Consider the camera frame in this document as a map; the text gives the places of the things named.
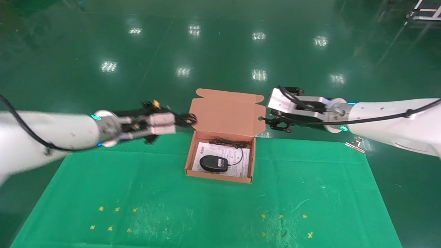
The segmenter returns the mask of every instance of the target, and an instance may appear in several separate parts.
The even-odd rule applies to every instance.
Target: glossy floor
[[[18,109],[65,113],[133,109],[152,99],[185,112],[200,87],[267,96],[277,85],[298,86],[348,101],[439,97],[441,23],[406,20],[414,4],[0,0],[0,92]],[[261,136],[353,139],[299,127]],[[403,246],[440,247],[439,159],[373,141],[364,146]],[[0,188],[0,246],[57,166],[13,176]]]

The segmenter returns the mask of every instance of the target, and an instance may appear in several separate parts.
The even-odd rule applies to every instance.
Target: yellow component
[[[156,100],[153,100],[153,106],[155,106],[156,108],[159,108],[159,102]]]

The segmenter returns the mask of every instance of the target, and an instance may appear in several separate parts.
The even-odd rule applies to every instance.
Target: mouse cable
[[[232,146],[236,149],[240,149],[240,151],[242,152],[242,156],[240,157],[240,160],[237,163],[232,164],[232,165],[238,165],[242,161],[242,159],[243,159],[242,148],[246,148],[250,144],[249,142],[246,142],[246,141],[230,141],[230,140],[226,140],[226,139],[219,138],[219,137],[213,139],[212,141],[209,141],[209,143],[213,144],[213,145],[220,145],[220,146],[222,146],[222,145]]]

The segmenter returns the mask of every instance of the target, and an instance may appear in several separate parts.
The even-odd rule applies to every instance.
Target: open cardboard box
[[[221,90],[197,89],[196,94],[202,98],[191,101],[190,113],[198,118],[196,129],[188,151],[185,174],[192,177],[203,177],[216,180],[250,184],[253,180],[254,161],[256,158],[255,135],[265,131],[265,106],[262,95],[228,92]],[[250,159],[248,177],[232,177],[210,172],[191,170],[199,142],[209,142],[217,137],[231,141],[250,142]]]

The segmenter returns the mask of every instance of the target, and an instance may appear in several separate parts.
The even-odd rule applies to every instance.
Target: metal frame
[[[414,20],[426,20],[426,21],[441,21],[441,5],[438,7],[438,9],[420,9],[419,6],[421,5],[422,0],[419,0],[418,3],[415,5],[413,11],[409,12],[406,15],[406,18],[409,18],[413,16],[416,12],[435,12],[433,16],[419,16],[415,15],[412,17]]]

